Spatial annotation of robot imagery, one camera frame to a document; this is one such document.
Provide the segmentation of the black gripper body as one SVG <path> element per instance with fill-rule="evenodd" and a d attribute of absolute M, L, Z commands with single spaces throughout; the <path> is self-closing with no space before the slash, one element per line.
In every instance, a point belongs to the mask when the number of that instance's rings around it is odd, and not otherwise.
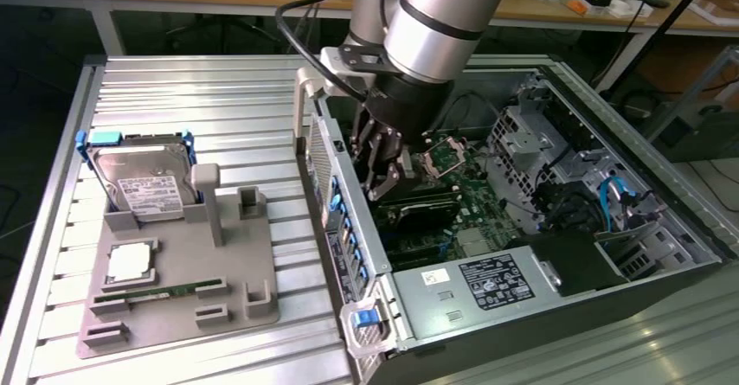
<path fill-rule="evenodd" d="M 430 130 L 454 89 L 454 81 L 428 83 L 402 74 L 380 74 L 370 88 L 366 109 L 404 139 Z"/>

